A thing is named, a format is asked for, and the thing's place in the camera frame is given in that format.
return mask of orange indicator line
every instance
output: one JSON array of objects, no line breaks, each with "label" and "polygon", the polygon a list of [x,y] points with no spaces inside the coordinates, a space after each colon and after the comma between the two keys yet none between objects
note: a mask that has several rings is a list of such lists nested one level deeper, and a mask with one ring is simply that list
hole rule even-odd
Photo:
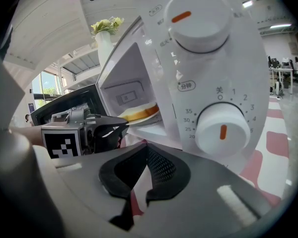
[{"label": "orange indicator line", "polygon": [[227,126],[222,125],[221,126],[221,133],[220,133],[220,140],[226,139],[226,131],[227,131]]},{"label": "orange indicator line", "polygon": [[182,13],[180,15],[177,15],[176,17],[174,17],[172,19],[172,23],[176,23],[176,22],[178,22],[178,21],[180,21],[180,20],[182,20],[182,19],[184,19],[186,17],[189,17],[189,16],[191,16],[191,12],[190,11],[186,11],[186,12],[184,12],[184,13]]}]

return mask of flower vase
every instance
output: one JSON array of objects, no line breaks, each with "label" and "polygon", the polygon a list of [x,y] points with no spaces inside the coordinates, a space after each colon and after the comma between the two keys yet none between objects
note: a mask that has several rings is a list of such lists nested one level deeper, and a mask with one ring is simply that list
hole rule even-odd
[{"label": "flower vase", "polygon": [[95,40],[98,43],[98,59],[100,67],[103,68],[107,59],[114,49],[114,45],[110,40],[110,33],[107,31],[98,32],[95,36]]}]

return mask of white table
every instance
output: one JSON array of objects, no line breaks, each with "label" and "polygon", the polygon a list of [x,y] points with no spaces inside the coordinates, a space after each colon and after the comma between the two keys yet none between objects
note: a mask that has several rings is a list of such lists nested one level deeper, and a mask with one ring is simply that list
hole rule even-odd
[{"label": "white table", "polygon": [[284,90],[284,81],[282,79],[283,76],[283,72],[290,72],[290,90],[289,93],[293,94],[293,69],[283,69],[283,68],[271,68],[272,71],[272,76],[273,76],[273,86],[275,86],[275,80],[274,80],[274,72],[278,72],[278,76],[279,76],[279,82],[282,84],[283,86],[283,90]]}]

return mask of temperature knob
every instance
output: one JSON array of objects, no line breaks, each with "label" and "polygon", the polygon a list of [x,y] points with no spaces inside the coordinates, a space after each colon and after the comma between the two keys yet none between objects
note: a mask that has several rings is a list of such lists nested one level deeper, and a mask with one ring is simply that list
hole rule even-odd
[{"label": "temperature knob", "polygon": [[164,20],[171,36],[185,49],[207,53],[229,35],[232,10],[226,0],[171,0]]},{"label": "temperature knob", "polygon": [[207,154],[233,155],[240,152],[249,139],[249,126],[242,112],[232,104],[214,104],[199,117],[195,141]]}]

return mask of window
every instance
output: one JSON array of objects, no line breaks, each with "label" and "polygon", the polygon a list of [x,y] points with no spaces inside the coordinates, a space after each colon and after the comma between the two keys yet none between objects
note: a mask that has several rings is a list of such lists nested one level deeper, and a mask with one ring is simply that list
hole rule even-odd
[{"label": "window", "polygon": [[[67,82],[66,82],[66,78],[62,77],[62,82],[63,82],[63,87],[68,85]],[[64,94],[67,94],[67,93],[69,93],[69,90],[64,90]]]},{"label": "window", "polygon": [[[66,85],[66,80],[62,78],[63,85]],[[61,84],[59,76],[43,71],[32,81],[32,88],[34,94],[50,94],[61,95]],[[49,103],[45,99],[35,100],[35,107],[38,109]]]}]

